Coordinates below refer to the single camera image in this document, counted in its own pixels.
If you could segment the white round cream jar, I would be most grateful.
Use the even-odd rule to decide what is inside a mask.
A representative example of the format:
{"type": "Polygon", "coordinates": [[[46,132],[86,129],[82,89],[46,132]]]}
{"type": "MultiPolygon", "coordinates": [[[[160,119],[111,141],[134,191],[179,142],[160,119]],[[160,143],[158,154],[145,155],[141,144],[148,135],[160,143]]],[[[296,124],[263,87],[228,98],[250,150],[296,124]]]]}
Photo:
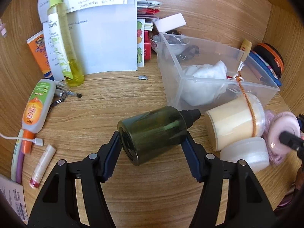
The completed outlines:
{"type": "Polygon", "coordinates": [[[254,173],[270,165],[266,142],[262,137],[251,137],[226,146],[219,158],[233,163],[245,160],[254,173]]]}

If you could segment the white drawstring cloth pouch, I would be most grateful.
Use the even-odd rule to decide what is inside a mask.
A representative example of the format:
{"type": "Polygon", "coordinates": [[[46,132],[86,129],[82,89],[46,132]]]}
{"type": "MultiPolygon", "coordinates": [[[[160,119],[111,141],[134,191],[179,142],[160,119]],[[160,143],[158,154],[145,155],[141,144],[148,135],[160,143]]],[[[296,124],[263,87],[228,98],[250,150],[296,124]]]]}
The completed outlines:
{"type": "Polygon", "coordinates": [[[214,65],[191,65],[183,73],[194,77],[193,80],[185,81],[181,93],[181,97],[189,105],[211,104],[226,92],[227,84],[219,82],[227,79],[227,67],[221,60],[214,65]]]}

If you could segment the dark green spray bottle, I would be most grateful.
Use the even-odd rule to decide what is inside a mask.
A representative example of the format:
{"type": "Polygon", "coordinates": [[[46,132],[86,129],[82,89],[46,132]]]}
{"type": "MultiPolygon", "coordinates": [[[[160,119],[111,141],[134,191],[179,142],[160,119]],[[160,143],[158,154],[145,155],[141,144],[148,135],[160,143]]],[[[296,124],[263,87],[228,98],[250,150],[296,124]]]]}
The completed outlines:
{"type": "Polygon", "coordinates": [[[121,120],[117,130],[130,162],[140,166],[181,144],[200,116],[198,109],[166,106],[121,120]]]}

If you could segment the purple pen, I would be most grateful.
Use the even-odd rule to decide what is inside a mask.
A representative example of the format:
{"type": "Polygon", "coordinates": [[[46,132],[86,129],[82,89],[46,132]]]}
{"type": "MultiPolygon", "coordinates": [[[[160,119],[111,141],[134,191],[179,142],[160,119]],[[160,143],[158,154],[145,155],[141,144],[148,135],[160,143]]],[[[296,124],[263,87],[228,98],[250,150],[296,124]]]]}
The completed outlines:
{"type": "Polygon", "coordinates": [[[17,170],[16,170],[16,182],[18,184],[22,183],[23,161],[24,161],[24,153],[20,151],[17,159],[17,170]]]}

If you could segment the pink lip balm stick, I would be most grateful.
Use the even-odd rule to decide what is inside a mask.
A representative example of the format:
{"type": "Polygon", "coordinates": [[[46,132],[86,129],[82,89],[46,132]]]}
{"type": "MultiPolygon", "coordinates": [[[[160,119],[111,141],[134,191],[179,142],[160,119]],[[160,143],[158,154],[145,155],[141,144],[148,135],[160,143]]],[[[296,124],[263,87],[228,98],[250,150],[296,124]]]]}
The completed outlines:
{"type": "Polygon", "coordinates": [[[54,154],[56,153],[56,148],[52,145],[47,145],[44,153],[39,159],[39,162],[36,165],[36,168],[31,176],[29,185],[32,188],[38,188],[42,177],[44,176],[47,167],[49,166],[54,154]]]}

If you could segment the black orange zip case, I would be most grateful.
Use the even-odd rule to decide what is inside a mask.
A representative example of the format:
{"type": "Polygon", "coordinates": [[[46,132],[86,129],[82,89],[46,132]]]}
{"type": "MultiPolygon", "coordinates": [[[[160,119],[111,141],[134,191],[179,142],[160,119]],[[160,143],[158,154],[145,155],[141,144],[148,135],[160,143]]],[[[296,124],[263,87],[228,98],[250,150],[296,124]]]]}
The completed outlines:
{"type": "Polygon", "coordinates": [[[275,72],[278,79],[284,72],[284,60],[280,53],[270,44],[262,42],[257,44],[253,51],[257,53],[275,72]]]}

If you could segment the blue patchwork pouch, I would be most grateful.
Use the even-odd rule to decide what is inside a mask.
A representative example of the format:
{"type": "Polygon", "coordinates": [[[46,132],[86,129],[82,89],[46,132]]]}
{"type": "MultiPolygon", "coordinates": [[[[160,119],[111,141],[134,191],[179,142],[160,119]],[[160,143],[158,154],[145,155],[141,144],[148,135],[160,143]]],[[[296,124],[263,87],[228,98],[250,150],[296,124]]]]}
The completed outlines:
{"type": "Polygon", "coordinates": [[[251,51],[249,53],[249,56],[251,58],[253,58],[264,70],[265,72],[269,75],[269,77],[271,77],[271,79],[275,82],[275,84],[278,85],[278,87],[282,86],[281,81],[278,79],[276,73],[274,72],[274,70],[272,69],[272,67],[264,61],[264,59],[259,56],[256,52],[251,51]]]}

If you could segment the white orange glue bottle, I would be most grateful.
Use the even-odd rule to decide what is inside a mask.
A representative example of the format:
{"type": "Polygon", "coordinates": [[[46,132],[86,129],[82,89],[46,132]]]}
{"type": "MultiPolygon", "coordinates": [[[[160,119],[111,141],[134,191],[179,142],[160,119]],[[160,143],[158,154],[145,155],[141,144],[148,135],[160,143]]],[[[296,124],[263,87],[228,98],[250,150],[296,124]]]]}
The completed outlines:
{"type": "Polygon", "coordinates": [[[33,140],[42,129],[53,101],[56,84],[49,79],[41,79],[34,87],[22,117],[23,137],[33,140]]]}

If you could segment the small yellow lotion bottle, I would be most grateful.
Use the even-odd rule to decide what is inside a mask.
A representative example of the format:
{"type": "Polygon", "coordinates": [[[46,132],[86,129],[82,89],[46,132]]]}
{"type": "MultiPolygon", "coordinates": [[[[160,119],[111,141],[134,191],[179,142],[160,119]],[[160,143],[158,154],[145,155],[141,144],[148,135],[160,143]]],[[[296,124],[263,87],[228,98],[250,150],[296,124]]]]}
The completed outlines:
{"type": "Polygon", "coordinates": [[[240,47],[240,50],[244,52],[240,59],[241,62],[244,62],[246,60],[246,58],[248,57],[248,55],[251,51],[252,45],[253,44],[249,40],[247,40],[247,39],[243,40],[242,45],[240,47]]]}

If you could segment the clear plastic storage bin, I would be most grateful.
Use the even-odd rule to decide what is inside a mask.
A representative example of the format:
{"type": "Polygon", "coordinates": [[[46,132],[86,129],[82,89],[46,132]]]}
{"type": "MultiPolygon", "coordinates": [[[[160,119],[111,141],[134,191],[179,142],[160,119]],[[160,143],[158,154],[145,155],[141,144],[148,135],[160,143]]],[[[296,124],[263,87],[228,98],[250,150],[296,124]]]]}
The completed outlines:
{"type": "Polygon", "coordinates": [[[167,104],[178,110],[205,112],[242,92],[266,105],[280,90],[253,52],[184,35],[160,33],[155,39],[167,104]]]}

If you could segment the yellow green spray bottle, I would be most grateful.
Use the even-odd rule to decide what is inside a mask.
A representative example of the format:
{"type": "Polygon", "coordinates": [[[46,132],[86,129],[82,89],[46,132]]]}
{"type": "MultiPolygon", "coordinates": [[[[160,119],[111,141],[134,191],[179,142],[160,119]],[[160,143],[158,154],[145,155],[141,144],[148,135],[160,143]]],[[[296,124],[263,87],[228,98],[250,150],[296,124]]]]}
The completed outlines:
{"type": "Polygon", "coordinates": [[[76,57],[66,11],[63,0],[49,0],[47,17],[51,43],[67,85],[74,87],[83,84],[85,77],[76,57]]]}

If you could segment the small silver coin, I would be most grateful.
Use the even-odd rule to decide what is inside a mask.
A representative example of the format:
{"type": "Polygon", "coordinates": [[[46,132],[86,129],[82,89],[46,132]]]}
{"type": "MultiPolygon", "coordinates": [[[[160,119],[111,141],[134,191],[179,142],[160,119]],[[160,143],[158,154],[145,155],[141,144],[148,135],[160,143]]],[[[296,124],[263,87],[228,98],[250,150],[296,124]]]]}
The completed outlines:
{"type": "Polygon", "coordinates": [[[148,77],[146,75],[140,75],[138,77],[139,80],[148,80],[148,77]]]}

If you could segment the white ceramic bowl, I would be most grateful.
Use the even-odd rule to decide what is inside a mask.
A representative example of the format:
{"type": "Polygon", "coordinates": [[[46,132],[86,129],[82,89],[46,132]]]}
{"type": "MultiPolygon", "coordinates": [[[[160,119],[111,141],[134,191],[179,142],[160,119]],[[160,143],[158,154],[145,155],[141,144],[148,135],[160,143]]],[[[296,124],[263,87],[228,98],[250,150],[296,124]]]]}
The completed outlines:
{"type": "MultiPolygon", "coordinates": [[[[190,43],[190,40],[184,35],[164,34],[164,37],[175,55],[181,54],[190,43]]],[[[160,35],[154,35],[150,39],[150,42],[153,51],[158,53],[163,43],[162,37],[160,35]]]]}

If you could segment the white rectangular box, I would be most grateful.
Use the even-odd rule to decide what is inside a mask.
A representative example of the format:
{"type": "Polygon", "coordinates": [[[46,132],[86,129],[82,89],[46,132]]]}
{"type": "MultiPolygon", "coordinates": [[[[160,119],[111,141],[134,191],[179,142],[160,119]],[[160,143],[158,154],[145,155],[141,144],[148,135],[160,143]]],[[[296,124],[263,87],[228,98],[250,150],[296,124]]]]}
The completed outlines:
{"type": "Polygon", "coordinates": [[[154,21],[154,25],[158,32],[168,32],[185,26],[186,24],[182,13],[170,15],[169,17],[154,21]]]}

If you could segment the orange sunscreen tube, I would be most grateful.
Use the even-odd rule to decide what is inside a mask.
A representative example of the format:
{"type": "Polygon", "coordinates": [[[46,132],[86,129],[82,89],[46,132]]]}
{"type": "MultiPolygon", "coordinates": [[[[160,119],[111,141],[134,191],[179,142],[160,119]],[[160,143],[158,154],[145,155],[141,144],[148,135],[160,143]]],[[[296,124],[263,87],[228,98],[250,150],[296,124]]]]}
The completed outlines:
{"type": "Polygon", "coordinates": [[[27,39],[26,42],[36,60],[36,63],[44,75],[44,78],[54,80],[47,58],[43,31],[36,33],[34,36],[27,39]]]}

